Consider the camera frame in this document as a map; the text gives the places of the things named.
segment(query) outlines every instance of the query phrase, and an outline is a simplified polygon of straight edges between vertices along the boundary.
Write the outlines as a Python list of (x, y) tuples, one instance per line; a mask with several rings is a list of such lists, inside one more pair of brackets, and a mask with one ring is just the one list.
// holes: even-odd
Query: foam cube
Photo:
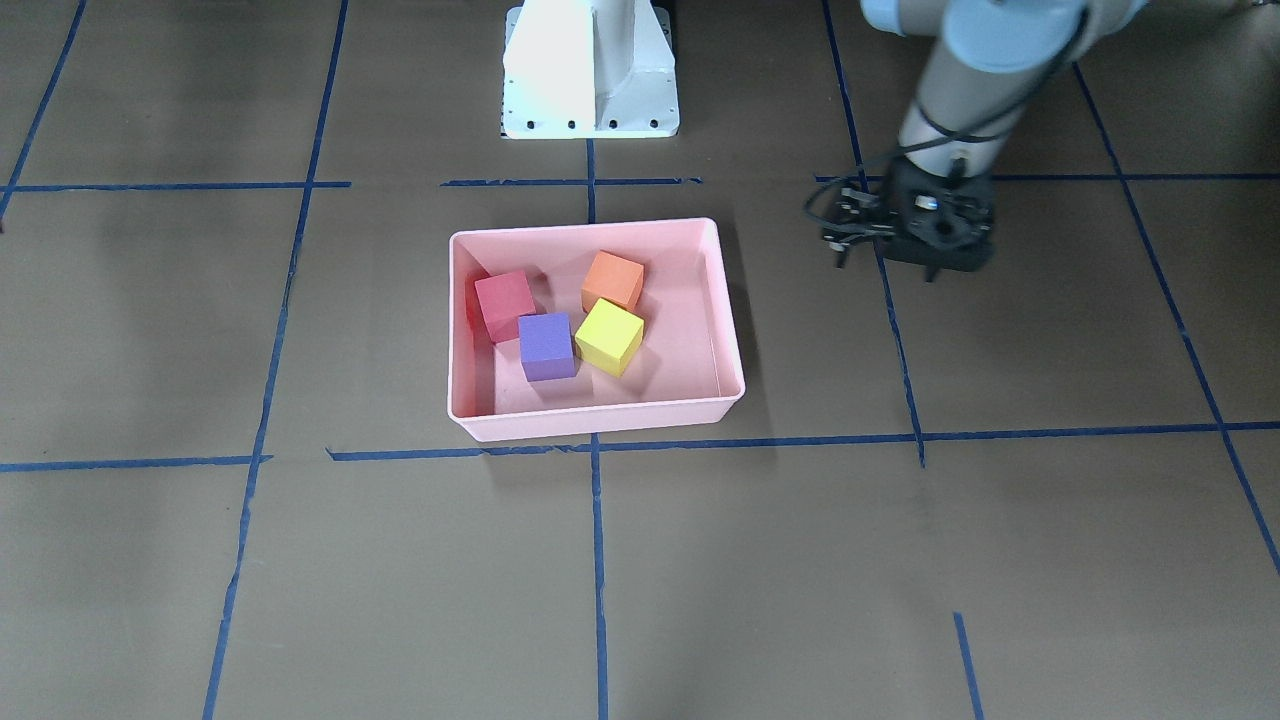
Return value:
[(595, 306), (582, 320), (573, 334), (577, 351), (582, 360), (609, 373), (622, 377), (631, 357), (640, 348), (644, 337), (644, 320), (627, 313), (608, 300), (596, 300)]
[(520, 318), (520, 364), (530, 382), (573, 377), (577, 366), (567, 313)]
[(495, 343), (520, 337), (520, 316), (538, 311), (524, 270), (476, 281), (476, 297), (489, 340)]
[(628, 313), (635, 313), (643, 286), (644, 265), (602, 250), (595, 254), (591, 269), (582, 281), (582, 311), (590, 313), (595, 307), (595, 301), (604, 299)]

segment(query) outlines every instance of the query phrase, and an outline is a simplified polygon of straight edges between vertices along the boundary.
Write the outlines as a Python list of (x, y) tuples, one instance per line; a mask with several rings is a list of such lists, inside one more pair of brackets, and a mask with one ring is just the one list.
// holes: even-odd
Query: yellow cube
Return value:
[(573, 333), (573, 342), (582, 360), (621, 378), (627, 363), (640, 348), (644, 320), (608, 300), (596, 300)]

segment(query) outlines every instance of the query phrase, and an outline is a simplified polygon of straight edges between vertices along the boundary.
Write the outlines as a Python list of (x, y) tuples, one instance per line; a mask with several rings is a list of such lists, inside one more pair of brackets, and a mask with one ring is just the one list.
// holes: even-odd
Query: red cube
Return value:
[(524, 270), (476, 281), (476, 297), (480, 300), (484, 327), (494, 343), (520, 337), (520, 316), (538, 311)]

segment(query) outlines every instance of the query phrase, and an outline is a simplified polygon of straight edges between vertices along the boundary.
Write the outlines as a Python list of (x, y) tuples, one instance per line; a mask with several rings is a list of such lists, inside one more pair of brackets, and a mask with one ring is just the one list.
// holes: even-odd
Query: floor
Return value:
[[(1100, 42), (925, 284), (799, 208), (929, 40), (678, 3), (677, 137), (515, 142), (511, 4), (0, 0), (0, 717), (1280, 717), (1280, 8)], [(721, 423), (449, 420), (453, 232), (685, 217)]]

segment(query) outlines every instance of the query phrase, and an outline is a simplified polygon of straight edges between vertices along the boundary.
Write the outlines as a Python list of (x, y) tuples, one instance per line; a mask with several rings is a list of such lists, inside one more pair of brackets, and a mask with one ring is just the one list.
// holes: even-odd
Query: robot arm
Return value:
[[(805, 210), (842, 266), (877, 241), (886, 259), (973, 272), (993, 254), (991, 167), (1027, 102), (1093, 42), (1124, 27), (1146, 0), (861, 0), (872, 26), (937, 35), (899, 146), (876, 195), (840, 178)], [(840, 186), (827, 213), (812, 208)]]

